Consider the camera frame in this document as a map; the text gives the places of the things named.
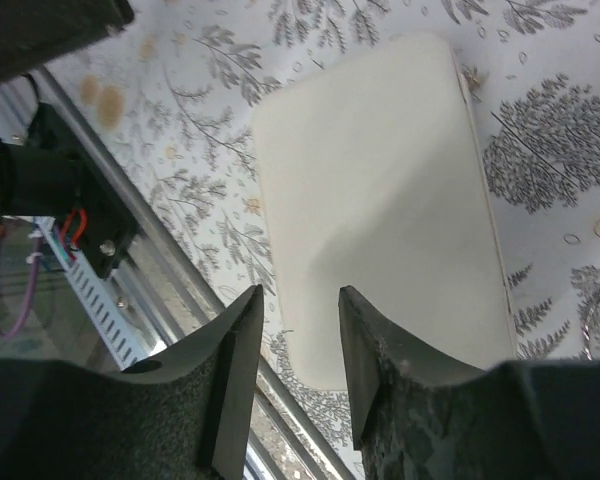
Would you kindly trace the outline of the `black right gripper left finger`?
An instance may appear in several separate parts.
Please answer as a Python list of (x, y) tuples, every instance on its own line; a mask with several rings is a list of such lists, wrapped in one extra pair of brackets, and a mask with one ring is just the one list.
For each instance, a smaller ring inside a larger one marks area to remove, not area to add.
[(0, 479), (239, 479), (264, 294), (117, 373), (0, 359)]

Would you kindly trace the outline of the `beige jewelry box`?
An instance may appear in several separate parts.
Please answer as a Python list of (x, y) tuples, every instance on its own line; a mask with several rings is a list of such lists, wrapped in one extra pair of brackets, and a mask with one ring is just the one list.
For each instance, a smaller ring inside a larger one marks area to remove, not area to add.
[(252, 132), (291, 367), (342, 390), (341, 288), (441, 354), (515, 357), (470, 95), (451, 45), (407, 34), (268, 95)]

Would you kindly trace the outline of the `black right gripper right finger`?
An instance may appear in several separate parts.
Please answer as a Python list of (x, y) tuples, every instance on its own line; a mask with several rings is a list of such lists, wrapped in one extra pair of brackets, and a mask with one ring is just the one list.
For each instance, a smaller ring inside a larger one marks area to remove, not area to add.
[(600, 360), (464, 364), (339, 293), (354, 447), (369, 479), (600, 479)]

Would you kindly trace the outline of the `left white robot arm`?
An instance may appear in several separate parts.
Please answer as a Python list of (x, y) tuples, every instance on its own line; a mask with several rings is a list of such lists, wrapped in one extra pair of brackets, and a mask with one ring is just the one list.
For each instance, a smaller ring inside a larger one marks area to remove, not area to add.
[(36, 107), (21, 145), (0, 139), (0, 224), (53, 217), (59, 245), (106, 278), (127, 253), (137, 222), (55, 107), (32, 70), (118, 33), (134, 19), (126, 1), (0, 1), (0, 84), (22, 77)]

